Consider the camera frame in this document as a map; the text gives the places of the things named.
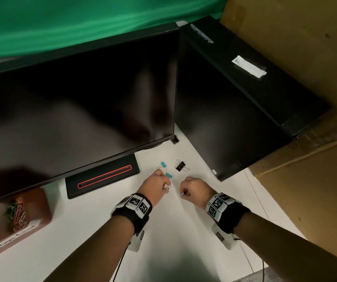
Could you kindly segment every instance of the green cloth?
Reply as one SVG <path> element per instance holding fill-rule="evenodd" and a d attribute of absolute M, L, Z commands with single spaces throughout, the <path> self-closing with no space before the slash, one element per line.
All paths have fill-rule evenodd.
<path fill-rule="evenodd" d="M 171 21 L 220 17 L 227 0 L 0 0 L 0 57 L 43 52 Z"/>

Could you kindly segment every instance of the white table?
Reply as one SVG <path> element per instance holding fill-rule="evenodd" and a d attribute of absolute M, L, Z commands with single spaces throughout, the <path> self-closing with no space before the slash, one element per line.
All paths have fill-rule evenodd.
<path fill-rule="evenodd" d="M 176 145 L 168 141 L 136 153 L 138 175 L 72 200 L 67 198 L 64 180 L 44 186 L 53 220 L 0 254 L 0 281 L 43 281 L 109 219 L 114 205 L 135 192 L 161 161 L 167 165 L 163 171 L 173 175 L 170 192 L 152 211 L 140 250 L 126 252 L 116 281 L 230 282 L 262 268 L 261 259 L 244 243 L 228 251 L 212 233 L 211 218 L 180 199 L 179 185 L 188 175 L 204 179 L 253 212 L 300 234 L 248 170 L 221 183 L 177 127 L 175 134 L 180 139 Z M 175 170 L 176 159 L 186 163 L 188 173 Z"/>

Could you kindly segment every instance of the black monitor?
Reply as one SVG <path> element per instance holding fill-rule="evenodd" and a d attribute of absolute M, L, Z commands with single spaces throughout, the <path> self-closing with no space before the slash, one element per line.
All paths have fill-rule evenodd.
<path fill-rule="evenodd" d="M 174 137 L 176 23 L 0 63 L 0 200 Z"/>

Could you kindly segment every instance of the fist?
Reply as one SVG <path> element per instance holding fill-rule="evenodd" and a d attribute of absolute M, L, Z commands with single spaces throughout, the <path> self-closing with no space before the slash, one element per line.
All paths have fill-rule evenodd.
<path fill-rule="evenodd" d="M 186 177 L 180 184 L 180 193 L 183 193 L 182 199 L 187 200 L 197 207 L 205 210 L 209 200 L 217 194 L 206 182 L 200 178 Z"/>
<path fill-rule="evenodd" d="M 162 199 L 163 195 L 168 193 L 168 189 L 164 188 L 164 186 L 170 185 L 170 179 L 162 170 L 157 169 L 152 175 L 147 177 L 136 193 L 145 195 L 154 207 Z"/>

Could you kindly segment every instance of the wristband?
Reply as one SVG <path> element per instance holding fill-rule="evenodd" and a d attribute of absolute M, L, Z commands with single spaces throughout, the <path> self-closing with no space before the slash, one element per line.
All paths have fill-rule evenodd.
<path fill-rule="evenodd" d="M 218 193 L 209 200 L 206 212 L 211 216 L 218 227 L 225 233 L 234 233 L 234 228 L 242 216 L 251 210 L 243 204 L 223 193 Z"/>
<path fill-rule="evenodd" d="M 149 220 L 152 208 L 152 203 L 145 195 L 135 193 L 121 200 L 111 216 L 119 215 L 129 219 L 135 228 L 134 234 L 138 235 Z"/>

